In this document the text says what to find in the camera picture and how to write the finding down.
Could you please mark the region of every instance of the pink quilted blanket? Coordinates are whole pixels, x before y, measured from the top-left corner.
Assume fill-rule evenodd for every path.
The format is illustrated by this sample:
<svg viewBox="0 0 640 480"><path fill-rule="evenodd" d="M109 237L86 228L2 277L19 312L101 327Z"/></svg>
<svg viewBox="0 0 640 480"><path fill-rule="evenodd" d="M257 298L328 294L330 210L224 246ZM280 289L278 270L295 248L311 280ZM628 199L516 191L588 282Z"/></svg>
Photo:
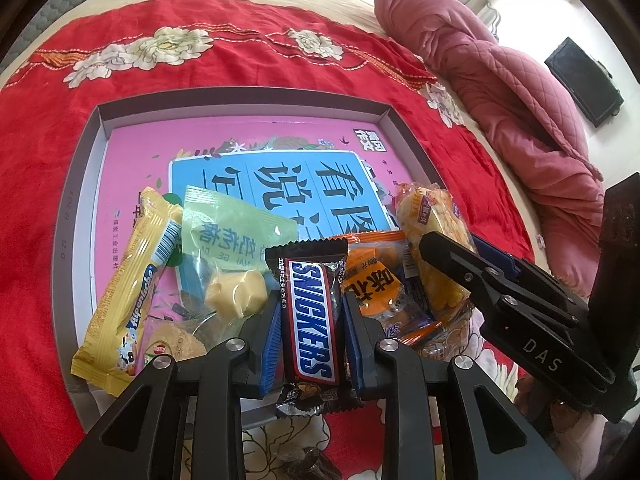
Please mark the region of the pink quilted blanket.
<svg viewBox="0 0 640 480"><path fill-rule="evenodd" d="M567 90L526 54L498 45L457 0L376 0L376 17L450 82L538 206L551 271L588 296L604 192Z"/></svg>

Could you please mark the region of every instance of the snickers bar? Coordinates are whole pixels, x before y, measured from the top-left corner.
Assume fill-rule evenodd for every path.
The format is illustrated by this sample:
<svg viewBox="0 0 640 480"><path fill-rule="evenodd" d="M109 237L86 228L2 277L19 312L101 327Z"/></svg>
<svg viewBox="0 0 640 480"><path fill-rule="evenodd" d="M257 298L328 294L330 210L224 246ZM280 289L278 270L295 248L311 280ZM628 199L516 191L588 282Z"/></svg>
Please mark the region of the snickers bar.
<svg viewBox="0 0 640 480"><path fill-rule="evenodd" d="M347 241L292 242L264 254L280 283L285 385L278 414L317 415L353 407L340 295Z"/></svg>

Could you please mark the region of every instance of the black candy wrapper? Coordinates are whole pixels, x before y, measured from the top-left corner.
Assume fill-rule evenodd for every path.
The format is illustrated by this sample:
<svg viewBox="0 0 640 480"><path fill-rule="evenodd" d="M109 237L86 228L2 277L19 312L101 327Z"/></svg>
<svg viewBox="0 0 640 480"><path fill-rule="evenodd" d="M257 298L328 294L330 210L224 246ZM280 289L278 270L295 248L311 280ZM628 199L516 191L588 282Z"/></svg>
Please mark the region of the black candy wrapper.
<svg viewBox="0 0 640 480"><path fill-rule="evenodd" d="M340 285L347 240L292 242L267 248L280 283L285 384L278 416L319 415L361 405L344 367Z"/></svg>
<svg viewBox="0 0 640 480"><path fill-rule="evenodd" d="M305 447L302 460L287 465L291 480L342 480L340 470L317 447Z"/></svg>

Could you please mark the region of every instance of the barcode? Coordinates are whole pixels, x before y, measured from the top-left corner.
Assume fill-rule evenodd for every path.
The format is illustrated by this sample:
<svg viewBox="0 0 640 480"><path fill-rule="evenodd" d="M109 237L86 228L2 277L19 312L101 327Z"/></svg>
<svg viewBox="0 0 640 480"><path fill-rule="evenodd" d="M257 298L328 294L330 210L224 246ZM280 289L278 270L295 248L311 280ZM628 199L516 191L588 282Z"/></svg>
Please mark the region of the barcode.
<svg viewBox="0 0 640 480"><path fill-rule="evenodd" d="M167 263L169 256L174 252L175 245L180 238L180 224L169 220L168 224L164 228L164 232L158 242L156 250L151 255L151 261L157 266L161 266Z"/></svg>
<svg viewBox="0 0 640 480"><path fill-rule="evenodd" d="M409 247L404 250L402 255L402 268L404 269L405 278L415 278L418 276L418 267L415 266L414 258L411 256Z"/></svg>

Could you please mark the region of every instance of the wall-mounted tv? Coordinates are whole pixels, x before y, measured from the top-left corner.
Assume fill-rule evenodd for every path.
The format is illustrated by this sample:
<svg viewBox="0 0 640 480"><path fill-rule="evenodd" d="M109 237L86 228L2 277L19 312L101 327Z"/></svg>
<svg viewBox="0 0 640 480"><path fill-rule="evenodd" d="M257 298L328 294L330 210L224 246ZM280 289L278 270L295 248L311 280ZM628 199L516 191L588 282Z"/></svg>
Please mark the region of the wall-mounted tv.
<svg viewBox="0 0 640 480"><path fill-rule="evenodd" d="M624 102L606 68L567 38L547 58L545 64L574 98L594 126L616 115Z"/></svg>

